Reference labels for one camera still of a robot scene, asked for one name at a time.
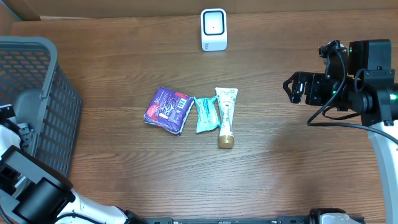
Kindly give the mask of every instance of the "wooden table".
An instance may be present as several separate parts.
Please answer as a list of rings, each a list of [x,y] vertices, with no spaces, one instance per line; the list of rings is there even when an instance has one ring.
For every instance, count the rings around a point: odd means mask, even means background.
[[[83,98],[70,176],[82,195],[143,217],[339,207],[384,223],[367,133],[307,127],[318,107],[291,104],[282,82],[295,71],[323,72],[317,47],[334,39],[391,39],[397,68],[397,19],[397,10],[228,15],[228,49],[213,53],[201,50],[199,16],[17,22],[12,34],[52,40]],[[195,134],[195,108],[180,137],[144,124],[158,86],[197,97],[238,88],[235,147],[218,148],[219,130]]]

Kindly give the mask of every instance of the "tube cap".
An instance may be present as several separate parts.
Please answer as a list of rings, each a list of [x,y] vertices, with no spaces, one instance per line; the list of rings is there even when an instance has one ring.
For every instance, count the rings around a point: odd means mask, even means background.
[[[218,137],[218,145],[223,149],[232,149],[234,147],[234,137],[233,136],[220,136]]]

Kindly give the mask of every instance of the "gray plastic basket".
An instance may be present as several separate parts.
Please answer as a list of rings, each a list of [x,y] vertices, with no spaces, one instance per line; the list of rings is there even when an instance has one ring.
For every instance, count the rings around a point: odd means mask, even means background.
[[[31,139],[23,148],[69,176],[82,103],[42,37],[0,37],[0,105],[12,104]]]

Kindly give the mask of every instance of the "white device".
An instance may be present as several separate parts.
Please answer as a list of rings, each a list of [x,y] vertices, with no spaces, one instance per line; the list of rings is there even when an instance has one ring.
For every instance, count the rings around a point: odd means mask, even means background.
[[[127,216],[120,211],[120,209],[115,206],[106,206],[100,203],[94,202],[88,198],[80,196],[74,190],[72,190],[76,199],[74,202],[71,202],[63,208],[63,210],[59,213],[58,217],[64,215],[66,213],[76,213],[80,215],[84,215],[86,217],[90,217],[91,219],[100,222],[100,223],[109,223],[109,224],[125,224],[127,220]],[[73,218],[73,217],[65,217],[59,220],[56,224],[90,224],[87,220],[83,220],[81,218]]]
[[[204,51],[225,50],[227,46],[224,9],[205,9],[200,14],[201,47]]]
[[[14,145],[19,148],[20,143],[21,138],[14,131],[0,125],[0,160],[9,147]]]
[[[393,126],[379,122],[371,126],[398,139],[398,120]],[[368,132],[379,163],[381,185],[386,207],[386,223],[398,224],[398,146],[380,134]]]

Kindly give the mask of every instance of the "black cable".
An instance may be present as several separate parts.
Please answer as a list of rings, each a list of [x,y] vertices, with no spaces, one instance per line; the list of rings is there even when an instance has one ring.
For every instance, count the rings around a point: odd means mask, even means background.
[[[0,215],[2,217],[2,219],[7,223],[7,224],[14,224],[10,218],[8,218],[8,216],[6,215],[6,213],[4,212],[4,210],[2,209],[1,205],[0,205]]]
[[[361,73],[362,73],[362,72],[365,72],[365,71],[366,71],[365,68],[361,68],[361,69],[359,69],[359,70],[356,72],[356,74],[355,74],[355,77],[354,77],[354,90],[355,90],[356,93],[359,93],[359,91],[362,91],[363,88],[364,88],[364,86],[365,86],[365,85],[363,85],[363,83],[362,83],[361,88],[358,89],[358,78],[359,78],[359,76],[361,75]]]
[[[329,106],[328,108],[324,109],[322,111],[322,115],[324,117],[326,117],[326,118],[329,118],[329,119],[332,119],[332,120],[335,120],[335,121],[342,121],[342,120],[345,120],[345,119],[355,118],[355,117],[360,115],[359,113],[352,113],[352,114],[349,114],[349,115],[346,115],[346,116],[341,116],[341,117],[338,117],[338,118],[327,116],[326,112],[329,111],[332,108],[334,108],[334,106]]]
[[[340,86],[338,87],[336,93],[329,99],[329,101],[327,103],[325,103],[325,105],[323,105],[315,114],[313,114],[311,116],[310,119],[308,119],[307,121],[307,125],[308,126],[313,126],[313,127],[344,127],[344,128],[358,128],[358,129],[362,129],[362,130],[366,130],[366,131],[370,131],[376,134],[380,134],[381,136],[384,136],[388,139],[390,139],[392,142],[394,142],[395,144],[398,145],[398,140],[394,137],[392,137],[390,134],[385,133],[384,131],[380,131],[376,128],[370,128],[370,127],[366,127],[360,124],[348,124],[348,123],[311,123],[311,121],[313,121],[320,113],[322,113],[326,107],[328,107],[328,105],[335,99],[336,95],[340,92],[340,90],[342,89],[342,87],[344,86],[344,83],[346,81],[346,69],[344,66],[344,61],[343,58],[341,57],[341,54],[339,53],[339,51],[337,51],[336,49],[334,50],[334,53],[337,54],[337,56],[340,58],[340,62],[341,62],[341,66],[343,67],[343,72],[344,72],[344,76],[343,76],[343,81],[341,82]]]
[[[341,60],[341,65],[343,66],[343,72],[344,72],[343,81],[341,81],[341,84],[340,84],[340,86],[338,87],[336,93],[333,94],[333,96],[331,96],[331,98],[329,99],[329,101],[328,101],[327,103],[325,103],[325,105],[323,105],[317,112],[315,112],[315,114],[313,114],[313,115],[311,116],[310,119],[308,119],[308,121],[307,121],[307,125],[308,125],[308,126],[316,126],[316,125],[315,125],[316,123],[315,123],[315,124],[311,124],[311,121],[313,121],[320,113],[322,113],[322,111],[323,111],[326,107],[329,106],[329,104],[330,104],[330,103],[336,98],[336,96],[339,94],[340,90],[343,88],[344,83],[345,83],[345,81],[346,81],[347,74],[346,74],[346,69],[345,69],[345,66],[344,66],[343,58],[341,57],[341,54],[339,53],[339,51],[337,51],[336,49],[334,50],[334,53],[336,53],[337,56],[340,58],[340,60]]]
[[[104,223],[97,222],[97,221],[95,221],[92,218],[89,218],[89,217],[86,217],[84,215],[80,215],[80,214],[77,214],[77,213],[73,213],[73,212],[60,215],[57,219],[55,219],[54,223],[58,222],[59,220],[65,218],[65,217],[73,217],[73,218],[78,217],[78,218],[84,219],[86,221],[92,222],[94,224],[104,224]]]

